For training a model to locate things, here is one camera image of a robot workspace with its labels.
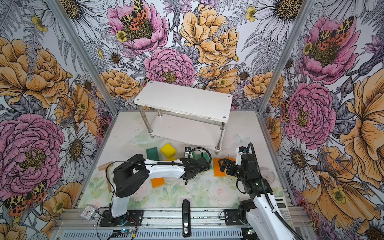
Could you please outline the light green sponge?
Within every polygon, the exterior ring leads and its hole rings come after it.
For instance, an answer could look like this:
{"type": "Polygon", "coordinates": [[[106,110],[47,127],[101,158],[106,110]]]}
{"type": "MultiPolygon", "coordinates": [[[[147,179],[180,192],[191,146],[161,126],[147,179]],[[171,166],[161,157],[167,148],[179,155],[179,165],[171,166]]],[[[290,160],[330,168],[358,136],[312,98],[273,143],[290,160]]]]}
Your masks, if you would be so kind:
{"type": "Polygon", "coordinates": [[[211,163],[212,157],[208,153],[203,153],[202,157],[206,160],[207,163],[211,163]]]}
{"type": "Polygon", "coordinates": [[[201,151],[199,151],[199,150],[193,151],[192,152],[192,156],[193,156],[194,160],[198,160],[198,159],[200,159],[203,156],[203,153],[201,151]]]}

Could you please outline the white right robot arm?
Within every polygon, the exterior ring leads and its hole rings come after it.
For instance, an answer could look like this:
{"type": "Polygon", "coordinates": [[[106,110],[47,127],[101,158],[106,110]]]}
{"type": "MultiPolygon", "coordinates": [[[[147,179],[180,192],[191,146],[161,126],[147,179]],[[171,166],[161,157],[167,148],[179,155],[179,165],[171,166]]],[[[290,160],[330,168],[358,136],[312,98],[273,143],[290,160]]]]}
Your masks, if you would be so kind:
{"type": "Polygon", "coordinates": [[[303,237],[283,218],[268,181],[262,177],[256,154],[239,152],[240,163],[229,159],[218,161],[220,171],[237,178],[248,200],[238,208],[240,221],[249,225],[260,240],[302,240],[303,237]]]}

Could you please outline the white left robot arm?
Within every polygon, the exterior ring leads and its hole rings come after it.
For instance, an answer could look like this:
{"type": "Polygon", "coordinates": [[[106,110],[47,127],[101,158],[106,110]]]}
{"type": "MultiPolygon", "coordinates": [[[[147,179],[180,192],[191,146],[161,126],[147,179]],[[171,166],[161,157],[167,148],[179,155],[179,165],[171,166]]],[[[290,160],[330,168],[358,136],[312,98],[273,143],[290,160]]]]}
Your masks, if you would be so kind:
{"type": "Polygon", "coordinates": [[[126,214],[130,196],[147,180],[175,178],[187,182],[211,168],[213,158],[209,152],[206,152],[208,158],[201,155],[197,160],[191,154],[189,152],[186,158],[174,161],[153,161],[145,159],[142,154],[136,154],[116,167],[113,172],[112,217],[118,218],[126,214]]]}

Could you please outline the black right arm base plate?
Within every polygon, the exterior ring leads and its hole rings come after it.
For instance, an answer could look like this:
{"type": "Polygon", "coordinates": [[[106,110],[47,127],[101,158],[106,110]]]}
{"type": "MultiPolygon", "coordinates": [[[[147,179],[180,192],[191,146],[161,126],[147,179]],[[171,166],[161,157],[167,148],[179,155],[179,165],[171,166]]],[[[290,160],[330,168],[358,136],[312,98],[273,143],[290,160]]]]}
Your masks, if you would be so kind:
{"type": "Polygon", "coordinates": [[[249,225],[244,210],[224,209],[224,221],[227,226],[249,225]]]}

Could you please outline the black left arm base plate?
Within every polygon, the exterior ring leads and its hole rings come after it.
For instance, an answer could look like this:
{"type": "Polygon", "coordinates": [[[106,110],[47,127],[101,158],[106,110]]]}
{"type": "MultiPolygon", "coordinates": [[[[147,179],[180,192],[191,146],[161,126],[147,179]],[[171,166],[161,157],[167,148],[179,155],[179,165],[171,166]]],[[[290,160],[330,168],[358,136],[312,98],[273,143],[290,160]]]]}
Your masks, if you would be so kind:
{"type": "Polygon", "coordinates": [[[142,225],[143,210],[127,210],[120,216],[113,218],[111,211],[106,210],[101,216],[100,227],[140,227],[142,225]]]}

